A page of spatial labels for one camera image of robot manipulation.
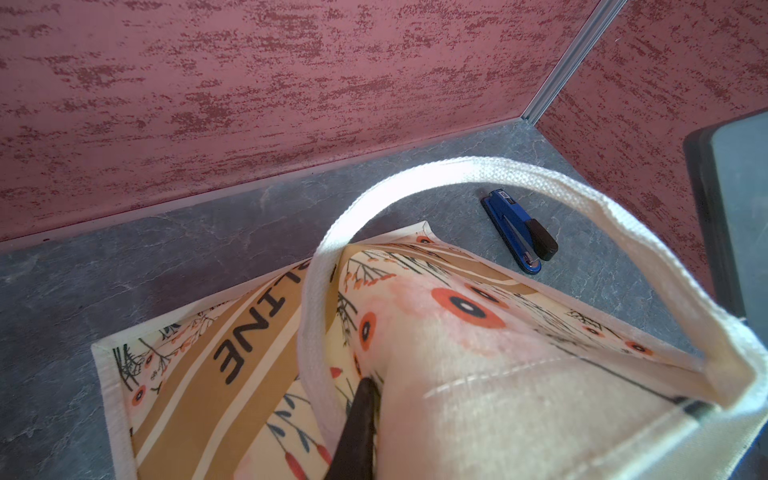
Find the stapler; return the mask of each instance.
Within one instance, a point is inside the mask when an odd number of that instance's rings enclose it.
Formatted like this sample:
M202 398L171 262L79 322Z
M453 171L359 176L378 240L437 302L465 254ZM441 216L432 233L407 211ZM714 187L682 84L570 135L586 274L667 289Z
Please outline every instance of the stapler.
M552 235L501 188L493 190L480 201L507 248L526 273L539 273L540 260L550 260L558 252L558 243Z

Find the wall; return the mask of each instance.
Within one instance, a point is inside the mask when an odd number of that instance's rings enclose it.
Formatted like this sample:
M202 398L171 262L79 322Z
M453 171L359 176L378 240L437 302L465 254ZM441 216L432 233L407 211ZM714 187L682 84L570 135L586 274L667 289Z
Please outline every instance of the wall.
M0 240L520 115L596 0L5 0Z
M768 4L630 0L537 124L710 291L683 138L768 106Z

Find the tote bag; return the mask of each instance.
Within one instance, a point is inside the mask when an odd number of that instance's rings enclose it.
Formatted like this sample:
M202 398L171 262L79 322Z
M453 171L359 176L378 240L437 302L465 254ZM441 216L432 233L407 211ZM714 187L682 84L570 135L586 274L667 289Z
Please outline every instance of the tote bag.
M526 187L638 265L697 358L437 239L348 245L446 184ZM363 194L311 260L93 346L118 478L322 478L357 384L381 392L380 478L727 478L768 415L766 350L612 200L504 158L406 170Z

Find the floor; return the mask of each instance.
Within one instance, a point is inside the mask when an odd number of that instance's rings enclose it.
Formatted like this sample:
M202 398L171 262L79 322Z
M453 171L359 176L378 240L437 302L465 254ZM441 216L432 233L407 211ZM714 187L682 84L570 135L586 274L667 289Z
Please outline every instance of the floor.
M0 478L113 478L91 343L310 256L376 181L462 155L510 157L583 181L535 128L518 122L0 257ZM422 192L382 212L358 238L428 220L441 239L519 271L478 201L497 187ZM560 245L536 280L693 351L607 235L541 195L507 192ZM758 478L754 456L738 478Z

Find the white fabric handle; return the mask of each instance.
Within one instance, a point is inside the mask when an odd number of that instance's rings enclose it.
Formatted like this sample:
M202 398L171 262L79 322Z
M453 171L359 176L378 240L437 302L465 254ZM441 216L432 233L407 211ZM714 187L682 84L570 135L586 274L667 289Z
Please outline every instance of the white fabric handle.
M720 308L674 254L621 205L563 174L501 157L459 157L405 170L368 189L330 227L303 287L299 372L332 452L346 421L325 360L325 299L336 262L353 235L401 198L443 185L482 182L524 187L561 201L592 220L640 268L648 283L706 356L705 373L719 405L736 415L766 402L768 353L752 330Z

